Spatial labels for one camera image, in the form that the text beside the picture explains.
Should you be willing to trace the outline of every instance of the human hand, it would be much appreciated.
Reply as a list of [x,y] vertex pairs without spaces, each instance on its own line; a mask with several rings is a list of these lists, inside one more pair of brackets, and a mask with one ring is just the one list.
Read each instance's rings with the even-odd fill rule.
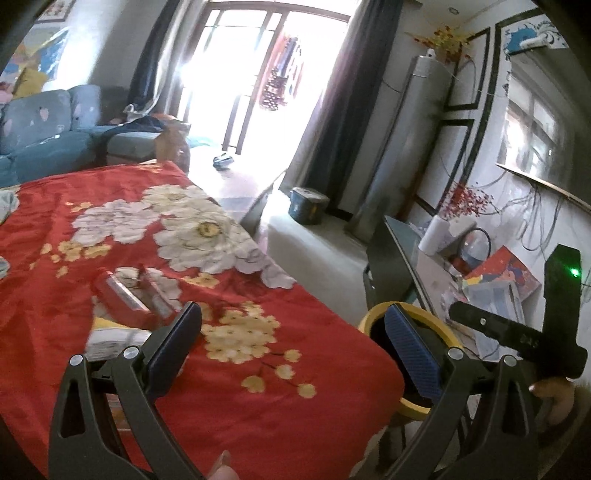
[[213,464],[207,478],[209,480],[240,480],[238,474],[230,467],[230,452],[224,450]]

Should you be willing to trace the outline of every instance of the ceiling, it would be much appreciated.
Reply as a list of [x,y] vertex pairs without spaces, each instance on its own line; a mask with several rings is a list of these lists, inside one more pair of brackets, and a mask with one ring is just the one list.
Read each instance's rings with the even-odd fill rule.
[[[511,0],[419,0],[423,7],[421,11],[429,23],[450,25],[458,27],[478,13],[503,1]],[[453,7],[459,11],[458,15],[450,13],[449,8]]]

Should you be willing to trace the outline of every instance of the picture frame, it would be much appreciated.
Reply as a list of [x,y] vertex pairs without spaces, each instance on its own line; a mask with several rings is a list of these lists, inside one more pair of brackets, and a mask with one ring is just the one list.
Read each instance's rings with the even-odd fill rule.
[[64,22],[76,0],[56,0],[41,14],[37,23]]

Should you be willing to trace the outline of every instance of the paper towel roll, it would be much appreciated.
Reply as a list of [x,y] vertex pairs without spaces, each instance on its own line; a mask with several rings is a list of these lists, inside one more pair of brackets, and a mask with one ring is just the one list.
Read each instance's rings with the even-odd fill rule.
[[449,231],[449,222],[444,220],[439,215],[433,217],[429,227],[425,232],[423,239],[420,241],[418,248],[427,255],[434,255],[441,241]]

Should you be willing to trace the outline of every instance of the black tracker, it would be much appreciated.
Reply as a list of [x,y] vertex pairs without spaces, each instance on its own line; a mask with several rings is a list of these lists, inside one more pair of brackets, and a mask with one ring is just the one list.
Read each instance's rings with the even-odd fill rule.
[[535,330],[475,306],[455,302],[449,316],[517,350],[540,369],[543,377],[578,378],[587,362],[587,350],[577,345],[581,292],[581,254],[556,246],[544,266],[544,326]]

